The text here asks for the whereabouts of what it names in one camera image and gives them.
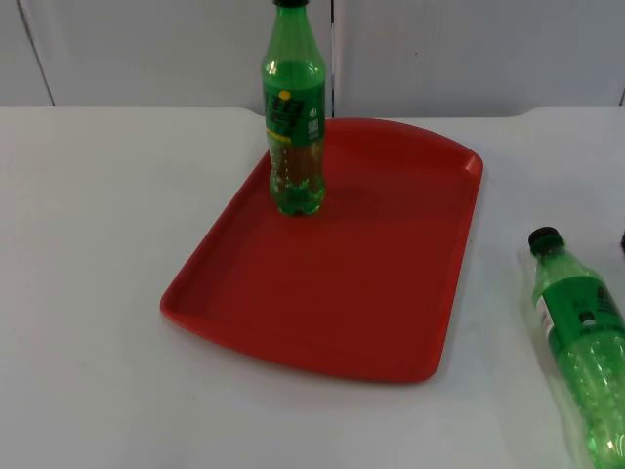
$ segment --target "bottle base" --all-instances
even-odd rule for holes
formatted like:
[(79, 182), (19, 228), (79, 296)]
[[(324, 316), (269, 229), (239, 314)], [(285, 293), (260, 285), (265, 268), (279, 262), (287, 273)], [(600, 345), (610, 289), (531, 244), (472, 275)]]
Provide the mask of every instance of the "bottle base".
[(324, 196), (325, 188), (312, 191), (308, 184), (284, 188), (281, 191), (274, 191), (271, 188), (271, 198), (277, 205), (277, 209), (281, 214), (289, 217), (316, 213), (321, 207)]

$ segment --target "soda bottle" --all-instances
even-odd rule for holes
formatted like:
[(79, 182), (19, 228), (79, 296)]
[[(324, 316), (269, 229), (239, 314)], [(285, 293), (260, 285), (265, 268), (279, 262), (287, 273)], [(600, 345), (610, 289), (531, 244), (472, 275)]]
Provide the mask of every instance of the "soda bottle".
[(325, 64), (309, 24), (308, 0), (273, 3), (277, 15), (263, 60), (270, 192), (282, 213), (308, 215), (325, 195)]
[(625, 468), (625, 327), (601, 277), (564, 248), (557, 230), (529, 237), (533, 303), (582, 414), (596, 468)]

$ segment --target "lying bottle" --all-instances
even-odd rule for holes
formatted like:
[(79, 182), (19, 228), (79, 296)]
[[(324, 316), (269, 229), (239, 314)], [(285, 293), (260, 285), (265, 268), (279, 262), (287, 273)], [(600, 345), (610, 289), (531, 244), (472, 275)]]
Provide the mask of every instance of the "lying bottle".
[(557, 230), (529, 237), (533, 303), (587, 431), (597, 469), (625, 468), (625, 324), (601, 277), (564, 248)]

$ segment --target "red tray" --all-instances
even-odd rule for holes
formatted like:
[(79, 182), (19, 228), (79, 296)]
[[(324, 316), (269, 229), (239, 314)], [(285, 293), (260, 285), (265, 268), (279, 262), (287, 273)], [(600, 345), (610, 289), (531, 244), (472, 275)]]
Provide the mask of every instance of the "red tray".
[(161, 310), (268, 361), (355, 379), (427, 379), (442, 353), (481, 159), (394, 122), (328, 120), (326, 132), (321, 210), (280, 215), (265, 155)]

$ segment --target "bottle neck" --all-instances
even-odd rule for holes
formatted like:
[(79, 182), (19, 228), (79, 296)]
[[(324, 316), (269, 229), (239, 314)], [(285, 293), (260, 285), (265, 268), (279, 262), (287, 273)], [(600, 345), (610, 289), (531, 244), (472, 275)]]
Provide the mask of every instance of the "bottle neck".
[(306, 6), (276, 7), (276, 11), (266, 59), (322, 62), (306, 13)]
[(279, 21), (308, 21), (306, 5), (302, 7), (276, 7)]
[(539, 264), (548, 264), (550, 262), (560, 260), (561, 258), (572, 258), (569, 252), (564, 248), (564, 246), (555, 246), (551, 249), (546, 250), (538, 255), (536, 255), (536, 260)]

